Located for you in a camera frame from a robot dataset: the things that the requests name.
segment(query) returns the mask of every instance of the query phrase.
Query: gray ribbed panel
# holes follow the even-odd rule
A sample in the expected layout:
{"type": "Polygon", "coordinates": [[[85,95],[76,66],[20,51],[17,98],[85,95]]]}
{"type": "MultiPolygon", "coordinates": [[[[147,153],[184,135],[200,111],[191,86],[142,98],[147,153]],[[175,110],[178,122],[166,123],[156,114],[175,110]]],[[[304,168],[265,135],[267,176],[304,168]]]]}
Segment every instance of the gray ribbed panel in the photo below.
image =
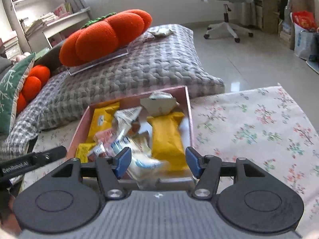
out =
{"type": "Polygon", "coordinates": [[[191,199],[185,191],[133,191],[124,200],[107,203],[101,215],[81,229],[40,235],[23,231],[20,239],[298,239],[294,232],[264,236],[226,224],[212,205],[191,199]]]}

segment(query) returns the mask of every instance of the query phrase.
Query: bookshelf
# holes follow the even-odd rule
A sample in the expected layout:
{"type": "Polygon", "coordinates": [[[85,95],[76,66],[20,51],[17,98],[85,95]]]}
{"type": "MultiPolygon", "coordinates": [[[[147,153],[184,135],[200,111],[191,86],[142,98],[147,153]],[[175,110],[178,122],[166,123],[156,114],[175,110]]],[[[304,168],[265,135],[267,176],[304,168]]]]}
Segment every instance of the bookshelf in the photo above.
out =
{"type": "Polygon", "coordinates": [[[65,0],[2,0],[2,2],[11,28],[17,32],[22,51],[32,52],[20,21],[26,20],[31,23],[52,12],[65,3],[65,0]]]}

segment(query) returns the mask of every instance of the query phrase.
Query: plush pumpkin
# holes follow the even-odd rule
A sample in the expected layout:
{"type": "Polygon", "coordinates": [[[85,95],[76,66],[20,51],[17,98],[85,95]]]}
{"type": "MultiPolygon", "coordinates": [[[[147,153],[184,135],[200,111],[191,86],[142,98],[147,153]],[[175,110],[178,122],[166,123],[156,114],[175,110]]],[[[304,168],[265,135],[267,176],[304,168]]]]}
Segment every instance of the plush pumpkin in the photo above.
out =
{"type": "Polygon", "coordinates": [[[139,9],[111,13],[89,21],[71,34],[60,50],[60,62],[75,67],[99,59],[135,40],[152,23],[152,17],[139,9]]]}
{"type": "Polygon", "coordinates": [[[33,100],[50,78],[50,70],[46,66],[34,66],[26,78],[17,101],[17,114],[33,100]]]}

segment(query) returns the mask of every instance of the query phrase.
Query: green pillow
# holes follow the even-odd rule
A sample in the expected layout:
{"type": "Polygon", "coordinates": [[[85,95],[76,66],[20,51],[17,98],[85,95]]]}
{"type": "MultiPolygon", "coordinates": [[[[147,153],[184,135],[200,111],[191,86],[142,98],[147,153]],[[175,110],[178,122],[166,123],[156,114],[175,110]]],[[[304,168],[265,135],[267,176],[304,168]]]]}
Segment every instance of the green pillow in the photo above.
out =
{"type": "Polygon", "coordinates": [[[16,63],[0,81],[0,132],[11,132],[16,120],[17,101],[33,67],[35,53],[16,63]]]}

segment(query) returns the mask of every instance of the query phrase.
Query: floral tablecloth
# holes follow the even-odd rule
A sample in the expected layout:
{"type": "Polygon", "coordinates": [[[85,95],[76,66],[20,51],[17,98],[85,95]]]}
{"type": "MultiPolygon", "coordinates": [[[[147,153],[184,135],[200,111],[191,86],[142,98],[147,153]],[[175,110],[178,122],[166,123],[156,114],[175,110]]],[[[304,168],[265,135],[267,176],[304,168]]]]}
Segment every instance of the floral tablecloth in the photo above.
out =
{"type": "MultiPolygon", "coordinates": [[[[297,231],[306,236],[319,223],[319,137],[307,116],[279,86],[199,97],[191,101],[195,143],[202,155],[234,162],[246,157],[296,191],[305,203],[297,231]]],[[[34,151],[69,146],[77,122],[39,135],[34,151]]],[[[24,177],[22,189],[60,165],[24,177]]],[[[232,184],[221,178],[219,192],[232,184]]]]}

